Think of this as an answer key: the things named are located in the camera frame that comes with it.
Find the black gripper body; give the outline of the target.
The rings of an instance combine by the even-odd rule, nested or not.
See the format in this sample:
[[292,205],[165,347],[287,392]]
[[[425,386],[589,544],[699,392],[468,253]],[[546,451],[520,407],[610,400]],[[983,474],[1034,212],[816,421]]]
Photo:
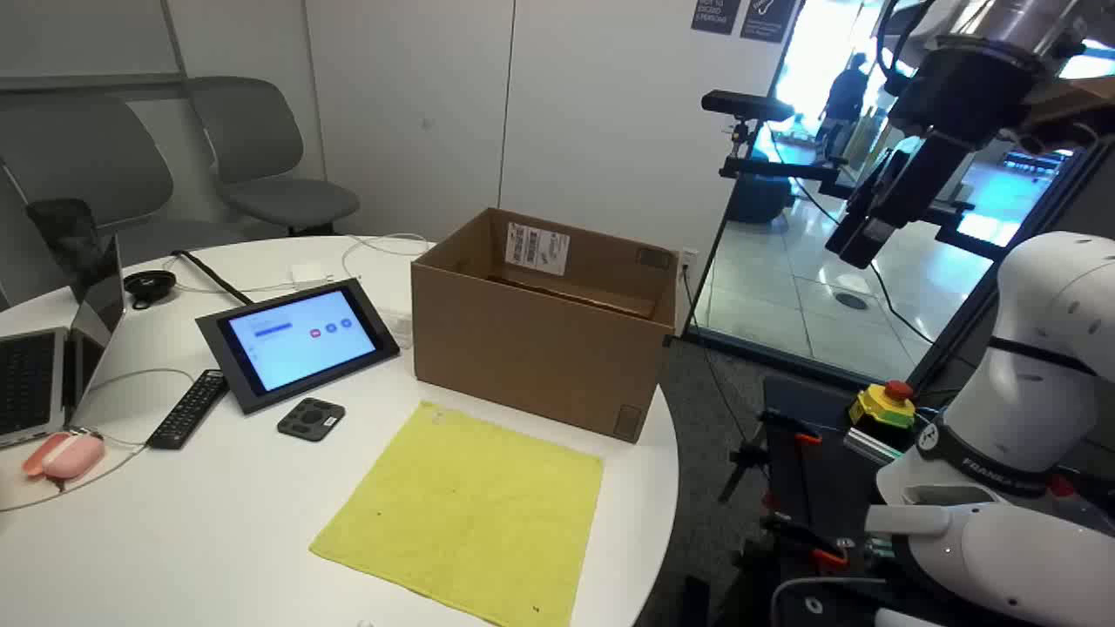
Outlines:
[[886,241],[912,218],[922,218],[937,191],[966,159],[966,149],[948,139],[926,139],[920,149],[897,149],[846,199],[846,214],[829,234],[826,248],[869,268]]

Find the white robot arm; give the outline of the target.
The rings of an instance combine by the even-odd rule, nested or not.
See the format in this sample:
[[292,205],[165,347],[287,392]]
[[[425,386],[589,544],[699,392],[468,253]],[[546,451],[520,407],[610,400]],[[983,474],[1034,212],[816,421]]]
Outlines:
[[[960,162],[1025,123],[1111,0],[886,0],[878,48],[899,77],[888,123],[912,134],[846,199],[829,250],[869,265]],[[983,358],[937,421],[875,474],[863,530],[943,592],[1032,627],[1115,627],[1115,536],[1049,507],[1062,457],[1115,382],[1115,241],[1049,231],[998,265]]]

